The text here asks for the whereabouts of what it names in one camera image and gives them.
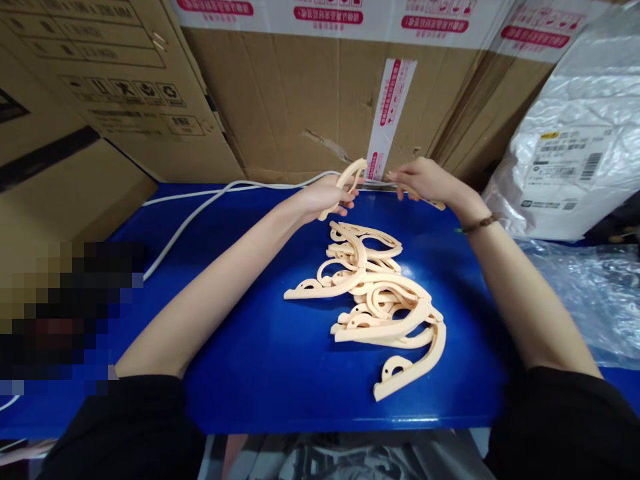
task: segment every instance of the beaded bracelet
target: beaded bracelet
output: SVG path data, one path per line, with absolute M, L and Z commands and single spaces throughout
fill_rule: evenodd
M 464 233 L 465 235 L 469 235 L 475 232 L 476 230 L 480 230 L 482 227 L 486 227 L 492 224 L 493 222 L 500 220 L 500 218 L 502 218 L 502 214 L 500 214 L 499 212 L 493 212 L 490 217 L 485 218 L 484 220 L 480 220 L 480 222 L 476 223 L 475 225 L 458 228 L 458 229 L 455 229 L 455 231 L 457 233 Z

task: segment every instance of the black shirt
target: black shirt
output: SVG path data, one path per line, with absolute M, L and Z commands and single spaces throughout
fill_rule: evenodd
M 126 377 L 87 398 L 39 479 L 196 479 L 204 444 L 178 378 Z M 640 479 L 640 423 L 606 381 L 534 368 L 507 387 L 485 463 L 498 479 Z

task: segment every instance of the blue work surface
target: blue work surface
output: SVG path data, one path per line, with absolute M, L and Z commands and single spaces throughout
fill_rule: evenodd
M 161 185 L 156 197 L 212 187 Z M 109 321 L 113 361 L 174 295 L 289 195 L 266 189 L 229 193 L 196 217 L 144 288 L 132 290 L 121 318 Z M 144 207 L 111 239 L 144 242 L 148 267 L 207 198 Z M 287 289 L 315 277 L 327 259 L 329 222 L 314 221 L 286 244 L 191 364 L 185 377 L 188 412 L 205 433 L 480 427 L 500 412 L 503 386 L 522 367 L 466 239 L 454 232 L 459 225 L 452 212 L 424 202 L 398 203 L 390 193 L 362 192 L 345 221 L 402 242 L 403 252 L 395 259 L 403 274 L 428 290 L 445 318 L 447 343 L 440 362 L 375 402 L 373 385 L 384 362 L 392 355 L 416 361 L 426 348 L 334 343 L 329 329 L 340 312 L 354 306 L 348 294 L 283 299 Z M 603 369 L 603 374 L 640 411 L 640 372 Z M 71 398 L 69 392 L 22 398 L 0 412 L 0 437 L 60 435 L 84 397 L 81 388 L 76 390 Z

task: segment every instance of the cardboard box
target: cardboard box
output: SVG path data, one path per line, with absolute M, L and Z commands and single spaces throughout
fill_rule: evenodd
M 528 0 L 512 6 L 433 158 L 482 189 L 555 64 L 584 28 L 616 3 Z
M 4 0 L 0 20 L 0 43 L 158 180 L 243 178 L 162 2 Z
M 107 238 L 157 185 L 1 47 L 0 62 L 0 333 L 9 333 L 6 320 L 43 300 L 82 242 Z
M 23 318 L 23 304 L 47 302 L 47 289 L 83 256 L 83 242 L 106 239 L 156 188 L 97 139 L 0 193 L 0 333 L 2 320 Z
M 367 176 L 430 155 L 501 0 L 171 0 L 248 178 Z
M 0 167 L 86 126 L 0 46 Z

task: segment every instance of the hand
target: hand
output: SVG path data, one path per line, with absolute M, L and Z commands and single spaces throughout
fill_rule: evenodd
M 491 214 L 475 190 L 444 171 L 433 160 L 420 157 L 402 165 L 397 171 L 390 172 L 389 178 L 409 186 L 424 199 L 446 203 L 462 225 L 472 225 Z M 405 191 L 402 186 L 398 186 L 397 194 L 398 199 L 404 198 Z M 420 197 L 412 193 L 409 197 L 415 201 L 420 200 Z
M 353 200 L 359 192 L 353 190 L 353 192 L 347 193 L 347 190 L 353 185 L 353 178 L 347 180 L 342 189 L 335 186 L 336 180 L 338 180 L 337 175 L 325 175 L 286 199 L 282 205 L 290 208 L 294 215 L 298 215 L 303 225 L 315 220 L 323 210 L 331 208 L 336 203 L 338 206 L 334 208 L 333 213 L 344 217 L 347 215 L 347 209 L 353 208 Z M 364 183 L 364 181 L 364 178 L 358 178 L 358 184 Z
M 389 178 L 394 182 L 408 185 L 424 199 L 439 200 L 447 204 L 456 203 L 460 197 L 473 191 L 468 185 L 444 171 L 436 162 L 424 157 L 402 165 L 395 172 L 390 172 Z M 398 186 L 397 194 L 399 200 L 404 198 L 405 190 L 402 186 Z M 411 192 L 409 198 L 415 201 L 420 200 Z

